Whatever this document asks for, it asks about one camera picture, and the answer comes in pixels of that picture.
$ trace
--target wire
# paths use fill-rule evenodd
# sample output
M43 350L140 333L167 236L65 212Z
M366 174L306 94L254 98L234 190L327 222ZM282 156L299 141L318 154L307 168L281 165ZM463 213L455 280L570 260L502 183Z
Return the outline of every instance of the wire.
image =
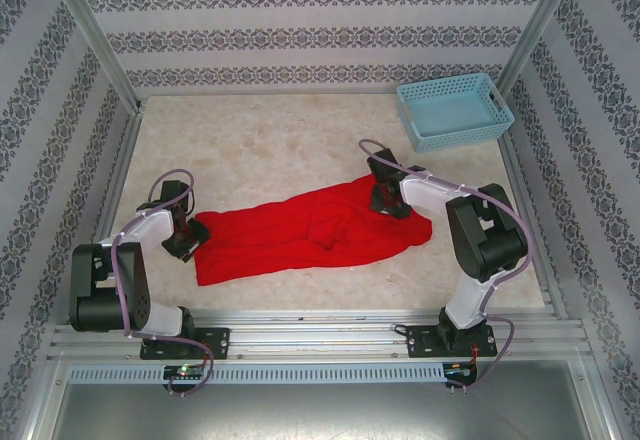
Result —
M513 220L516 222L516 224L520 227L520 229L522 230L526 242L527 242L527 255L525 256L524 262L522 262L520 264L520 266L518 268L516 268L515 270L511 270L509 272L507 272L505 275L503 275L502 277L496 279L493 284L492 284L492 288L489 289L487 291L487 293L485 294L485 296L482 299L482 302L480 303L480 312L483 315L486 315L486 308L487 308L487 304L489 303L489 300L491 299L491 296L493 295L493 293L497 290L497 286L500 285L501 283L506 282L507 280L519 275L520 273L522 273L531 263L531 261L533 260L533 235L531 234L531 231L529 230L529 227L527 226L527 224L524 223L524 220L522 220L522 218L520 218L520 216L511 208L509 208L507 205L505 205L504 203L502 203L500 200L496 200L495 198L482 193L478 190L476 190L475 188L469 188L466 187L464 185L460 185L460 184L456 184L453 182L449 182L448 180L444 180L442 178L438 178L435 175L433 175L430 172L414 172L413 170L409 170L406 167L403 167L402 165L395 163L395 162L391 162L389 160L386 160L382 157L379 157L378 155L376 155L375 153L371 152L367 147L365 147L365 144L370 143L373 145L376 145L382 149L387 148L385 145L383 145L382 143L376 141L376 140L371 140L369 138L363 138L362 140L360 140L358 142L358 146L362 149L362 151L364 153L366 153L367 155L369 155L369 157L377 160L378 162L387 165L389 167L393 167L396 168L398 170L400 170L401 172L405 172L409 175L414 175L417 177L422 177L426 180L435 182L440 184L441 186L448 188L448 189L455 189L455 190L459 190L461 192L464 193L468 193L470 195L474 195L476 197L479 197L483 200L486 200L487 202L495 205L496 207L498 207L499 209L501 209L502 211L504 211L505 213L507 213L511 218L513 218ZM496 356L495 360L491 363L491 365L489 366L489 368L487 368L486 372L482 375L482 377L480 377L478 380L476 380L472 386L467 387L466 385L464 385L461 382L458 382L456 380L450 380L447 379L447 382L452 384L452 385L456 385L459 386L461 388L464 389L465 393L467 391L467 389L473 387L475 388L476 386L478 386L480 383L482 383L483 381L486 380L486 378L494 371L494 369L496 368L496 366L498 365L498 363L500 362L500 360L502 359L502 357L504 357L504 355L506 354L509 346L511 345L511 342L513 341L513 335L515 333L515 325L513 324L513 322L511 320L509 320L508 318L504 318L504 317L498 317L495 315L487 315L486 316L487 320L490 321L496 321L496 322L503 322L503 323L507 323L509 325L509 336L507 337L507 340L505 341L504 345L502 346L502 349L500 350L500 352L498 352L498 355Z
M132 332L131 331L131 321L129 319L129 307L127 305L127 298L126 295L124 293L124 287L122 285L122 277L120 275L120 266L118 264L118 246L120 245L120 243L122 242L122 239L124 238L124 236L129 233L129 231L131 231L131 229L137 225L139 222L141 222L142 220L144 220L145 218L147 218L150 215L153 215L154 213L157 213L163 209L165 209L166 207L169 207L177 202L179 202L180 200L182 200L184 197L186 197L187 195L189 195L189 192L193 191L193 185L195 183L195 178L193 177L193 175L191 174L191 172L189 172L188 170L185 170L183 168L176 168L174 170L170 170L166 173L163 173L162 175L160 175L160 177L157 178L157 180L153 183L153 185L151 186L151 189L149 190L149 196L148 196L148 202L151 202L151 199L153 197L153 192L156 188L156 186L162 181L164 180L166 177L168 177L169 175L173 175L175 173L184 173L185 175L187 175L189 177L189 186L187 187L187 189L182 192L180 195L178 195L176 198L169 200L167 202L164 202L160 205L158 205L157 207L154 207L150 210L144 210L142 211L139 215L137 215L133 220L131 220L129 223L127 223L122 230L120 230L120 232L115 236L115 238L113 239L113 242L111 244L111 268L113 269L113 276L115 278L115 282L116 282L116 291L118 293L118 298L120 300L120 309L122 311L122 324L123 324L123 329L124 329L124 336L128 337L128 338L140 338L143 340L159 340L162 342L173 342L173 343L182 343L185 345L192 345L195 347L198 347L200 349L202 349L204 351L204 355L205 355L205 362L207 357L210 359L210 363L209 363L209 369L207 370L207 373L205 374L205 376L200 380L199 383L197 383L196 385L194 385L192 388L190 388L189 390L187 390L186 392L176 392L175 390L173 390L171 388L171 386L173 385L173 380L174 378L172 377L169 380L169 385L167 386L167 389L169 390L169 395L177 395L181 398L184 398L188 395L192 395L195 392L197 392L198 390L200 390L211 378L211 376L213 375L213 352L211 351L211 349L209 348L209 346L197 342L195 340L191 340L188 338L182 338L182 337L169 337L169 336L165 336L165 335L151 335L148 333L142 333L142 332Z
M196 209L196 192L195 190L191 190L191 208L185 215L188 217L193 213L195 209Z
M478 368L478 346L474 343L471 345L471 371L473 372Z
M203 341L202 343L203 343L203 345L206 345L207 347L209 347L209 349L211 350L211 345L209 345L209 343L208 343L208 342L204 342L204 341ZM207 360L209 360L209 356L208 356L208 355L206 354L206 352L205 352L204 359L202 360L202 363L201 363L200 365L198 365L198 366L199 366L200 368L204 368L204 367L206 367L206 366L207 366Z

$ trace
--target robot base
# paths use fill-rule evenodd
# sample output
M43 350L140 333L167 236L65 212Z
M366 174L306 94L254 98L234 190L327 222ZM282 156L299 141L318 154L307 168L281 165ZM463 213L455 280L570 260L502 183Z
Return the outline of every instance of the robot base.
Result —
M214 360L226 360L229 352L228 328L196 328L188 308L182 310L181 338L204 343L211 349ZM143 340L140 347L142 360L202 360L204 351L195 345L164 340Z
M464 358L498 355L493 328L486 320L465 330L458 330L449 320L445 309L440 312L438 325L396 325L394 330L407 339L409 358Z

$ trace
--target basket handle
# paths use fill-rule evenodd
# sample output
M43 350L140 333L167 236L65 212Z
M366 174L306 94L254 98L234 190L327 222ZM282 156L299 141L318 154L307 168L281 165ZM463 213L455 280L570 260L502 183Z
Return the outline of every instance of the basket handle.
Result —
M499 112L502 111L502 109L507 106L507 102L504 101L504 98L502 98L500 91L496 88L495 85L491 88L491 92L489 92L489 98L491 99L491 101L496 106Z

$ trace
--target enclosure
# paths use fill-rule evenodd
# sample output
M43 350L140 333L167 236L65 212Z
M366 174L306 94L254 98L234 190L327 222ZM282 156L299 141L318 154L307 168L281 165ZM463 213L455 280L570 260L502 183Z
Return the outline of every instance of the enclosure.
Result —
M640 437L639 0L0 5L2 438ZM477 73L513 125L417 153L396 88ZM502 185L532 232L532 265L488 307L515 334L482 386L445 388L465 358L415 358L396 331L435 325L456 291L434 215L392 258L206 286L193 259L145 253L154 301L228 329L188 399L163 388L181 362L69 324L72 252L120 232L163 172L193 173L196 213L251 209L366 176L362 138ZM510 329L490 324L499 350Z

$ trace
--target black mounting plate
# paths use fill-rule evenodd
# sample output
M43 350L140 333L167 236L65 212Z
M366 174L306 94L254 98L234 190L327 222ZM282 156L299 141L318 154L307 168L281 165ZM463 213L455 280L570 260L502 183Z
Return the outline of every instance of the black mounting plate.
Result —
M478 357L495 357L498 355L493 328L483 325L473 338L458 342L452 350L444 345L438 335L436 325L398 325L396 333L407 338L409 358L460 358L471 357L472 347L478 347Z
M228 328L196 328L196 335L193 340L205 343L211 348L213 359L226 360L229 353ZM201 348L172 348L174 342L143 341L140 347L140 358L142 360L202 360L204 352Z

